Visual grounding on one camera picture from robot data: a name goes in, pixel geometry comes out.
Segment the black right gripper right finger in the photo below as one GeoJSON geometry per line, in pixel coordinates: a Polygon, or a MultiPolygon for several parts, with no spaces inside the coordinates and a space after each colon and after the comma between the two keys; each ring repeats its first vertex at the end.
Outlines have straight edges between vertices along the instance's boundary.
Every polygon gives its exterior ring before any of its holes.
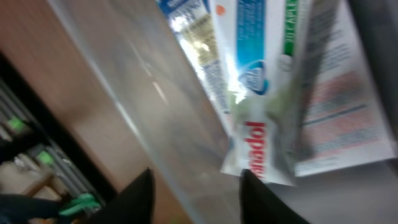
{"type": "Polygon", "coordinates": [[[244,224],[309,224],[249,169],[239,179],[239,202],[244,224]]]}

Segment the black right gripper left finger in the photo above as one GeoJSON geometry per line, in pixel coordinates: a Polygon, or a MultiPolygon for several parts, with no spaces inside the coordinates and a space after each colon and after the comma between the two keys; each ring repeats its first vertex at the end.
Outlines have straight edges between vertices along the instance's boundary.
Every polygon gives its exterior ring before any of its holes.
{"type": "Polygon", "coordinates": [[[114,200],[90,217],[92,224],[150,224],[155,204],[155,179],[147,168],[114,200]]]}

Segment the blue cooling patch box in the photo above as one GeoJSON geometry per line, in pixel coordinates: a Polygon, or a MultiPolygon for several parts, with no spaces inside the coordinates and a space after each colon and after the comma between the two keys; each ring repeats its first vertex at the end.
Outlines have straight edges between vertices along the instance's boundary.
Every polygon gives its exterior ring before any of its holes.
{"type": "MultiPolygon", "coordinates": [[[[219,116],[230,150],[232,116],[210,2],[157,4],[219,116]]],[[[346,1],[338,1],[334,18],[321,13],[311,26],[301,100],[295,178],[396,156],[346,1]]]]}

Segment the white Panadol box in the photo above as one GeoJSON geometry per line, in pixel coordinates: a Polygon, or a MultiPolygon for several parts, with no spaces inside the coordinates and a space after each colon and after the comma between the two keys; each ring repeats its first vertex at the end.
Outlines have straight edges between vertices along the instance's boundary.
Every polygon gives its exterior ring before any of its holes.
{"type": "Polygon", "coordinates": [[[210,2],[232,116],[222,173],[253,172],[262,182],[295,185],[303,64],[310,29],[338,1],[210,2]]]}

